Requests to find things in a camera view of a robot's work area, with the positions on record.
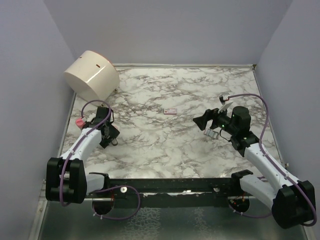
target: metal floor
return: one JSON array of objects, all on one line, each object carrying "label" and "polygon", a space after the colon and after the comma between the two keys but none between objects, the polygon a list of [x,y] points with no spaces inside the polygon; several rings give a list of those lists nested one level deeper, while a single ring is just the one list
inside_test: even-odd
[{"label": "metal floor", "polygon": [[[248,213],[268,209],[252,199]],[[142,208],[125,221],[93,217],[91,201],[62,207],[48,202],[40,240],[306,240],[301,226],[282,229],[273,217],[252,219],[228,207]],[[112,215],[129,215],[133,209],[114,209]]]}]

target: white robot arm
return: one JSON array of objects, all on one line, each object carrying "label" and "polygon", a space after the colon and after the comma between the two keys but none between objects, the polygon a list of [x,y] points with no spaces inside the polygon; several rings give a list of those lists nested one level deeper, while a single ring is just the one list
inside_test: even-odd
[{"label": "white robot arm", "polygon": [[238,185],[244,192],[264,203],[282,228],[290,228],[312,219],[316,222],[313,185],[309,181],[300,181],[268,154],[260,139],[250,131],[251,116],[246,107],[234,107],[231,117],[227,116],[227,107],[223,106],[220,109],[208,109],[203,116],[193,119],[202,131],[210,120],[210,129],[219,127],[229,133],[229,142],[233,148],[248,159],[268,181],[261,181],[248,170],[233,173],[231,177],[238,179]]}]

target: wire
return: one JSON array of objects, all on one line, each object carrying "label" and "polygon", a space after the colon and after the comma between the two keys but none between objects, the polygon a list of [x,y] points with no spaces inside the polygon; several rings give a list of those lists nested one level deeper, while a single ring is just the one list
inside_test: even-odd
[{"label": "wire", "polygon": [[221,132],[222,132],[222,128],[221,128],[221,130],[220,130],[220,132],[219,132],[219,135],[220,135],[220,137],[222,137],[223,139],[225,139],[225,140],[227,140],[227,141],[229,142],[229,140],[228,140],[227,138],[221,136]]},{"label": "wire", "polygon": [[267,105],[266,101],[261,96],[259,96],[257,94],[254,94],[254,93],[236,94],[236,95],[229,96],[228,98],[232,99],[232,98],[236,98],[236,97],[246,97],[246,96],[253,96],[253,97],[259,98],[263,102],[264,107],[265,107],[266,118],[265,118],[265,123],[264,123],[263,129],[262,129],[260,138],[259,138],[259,147],[260,147],[261,152],[269,160],[269,162],[275,167],[275,169],[277,169],[284,177],[286,177],[298,189],[298,191],[301,193],[301,195],[304,197],[304,199],[308,203],[309,207],[311,208],[311,211],[312,211],[312,214],[313,214],[313,221],[311,223],[303,223],[301,225],[305,226],[305,227],[314,226],[317,223],[317,220],[318,220],[317,212],[316,212],[316,209],[315,209],[314,205],[312,204],[312,202],[310,201],[308,196],[304,193],[304,191],[301,189],[301,187],[299,187],[299,185],[294,180],[292,180],[291,177],[286,176],[286,173],[284,171],[282,171],[282,169],[272,160],[272,158],[266,153],[265,149],[262,146],[262,138],[263,138],[263,136],[265,134],[266,128],[268,126],[268,121],[269,121],[269,108],[268,108],[268,105]]},{"label": "wire", "polygon": [[65,203],[64,202],[64,196],[63,196],[63,192],[64,192],[64,176],[65,176],[65,173],[66,173],[66,168],[67,168],[67,164],[71,158],[71,156],[73,155],[73,153],[76,151],[76,149],[80,146],[80,144],[83,142],[83,140],[87,137],[87,135],[89,135],[90,133],[92,133],[94,130],[96,130],[99,126],[101,126],[102,124],[104,124],[108,118],[110,117],[111,115],[111,107],[108,103],[106,103],[105,101],[102,101],[102,100],[92,100],[92,101],[88,101],[81,109],[81,118],[84,117],[84,109],[85,107],[90,104],[90,103],[93,103],[93,102],[101,102],[101,103],[104,103],[105,105],[107,105],[107,107],[109,108],[109,112],[107,114],[107,116],[101,121],[99,122],[96,126],[94,126],[93,128],[91,128],[87,133],[86,135],[82,136],[80,138],[80,140],[76,143],[76,145],[74,146],[74,148],[71,150],[71,152],[68,154],[68,156],[66,157],[65,161],[64,161],[64,164],[63,164],[63,167],[62,167],[62,171],[61,171],[61,177],[60,177],[60,186],[59,186],[59,200],[60,200],[60,203],[63,207],[66,207],[68,206],[70,203]]},{"label": "wire", "polygon": [[123,188],[123,187],[126,187],[128,189],[132,189],[133,191],[135,191],[135,194],[138,197],[138,205],[137,205],[136,210],[134,211],[134,213],[132,213],[129,216],[125,216],[125,217],[112,217],[112,216],[99,215],[99,214],[96,213],[95,206],[92,204],[92,210],[94,212],[94,215],[97,215],[98,217],[103,218],[103,219],[110,219],[110,220],[127,220],[129,218],[132,218],[134,215],[136,215],[137,212],[140,209],[141,199],[140,199],[140,195],[139,195],[138,190],[135,189],[133,186],[127,186],[127,185],[113,186],[113,187],[110,187],[110,188],[107,188],[107,189],[95,191],[95,193],[104,193],[104,192],[112,191],[114,189],[120,189],[120,188]]},{"label": "wire", "polygon": [[236,213],[238,215],[241,215],[243,217],[246,217],[246,218],[250,218],[250,219],[264,219],[264,218],[270,217],[272,215],[271,212],[269,212],[266,215],[261,215],[261,216],[254,216],[254,215],[244,214],[243,212],[239,212],[239,211],[234,210],[233,207],[230,204],[229,204],[229,208],[231,208],[234,213]]}]

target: small pink object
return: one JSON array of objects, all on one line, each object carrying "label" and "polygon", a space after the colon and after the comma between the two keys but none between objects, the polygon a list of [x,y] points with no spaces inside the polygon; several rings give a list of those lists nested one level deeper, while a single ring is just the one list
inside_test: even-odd
[{"label": "small pink object", "polygon": [[86,123],[82,118],[78,118],[75,120],[75,125],[77,125],[78,128],[82,129]]}]

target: black metal bar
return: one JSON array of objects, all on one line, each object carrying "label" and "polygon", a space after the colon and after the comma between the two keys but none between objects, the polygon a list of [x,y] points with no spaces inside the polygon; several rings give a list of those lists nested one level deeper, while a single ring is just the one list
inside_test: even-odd
[{"label": "black metal bar", "polygon": [[[141,208],[187,208],[187,207],[228,207],[227,197],[216,197],[214,193],[168,195],[140,194]],[[136,194],[127,194],[125,198],[115,196],[114,208],[135,209],[138,205]]]},{"label": "black metal bar", "polygon": [[[123,185],[134,187],[139,192],[141,208],[227,207],[227,197],[243,194],[233,178],[108,178],[107,181],[108,188]],[[126,193],[116,189],[113,192],[93,193],[87,198],[111,196],[114,197],[115,208],[130,209],[138,205],[136,193],[129,188]]]}]

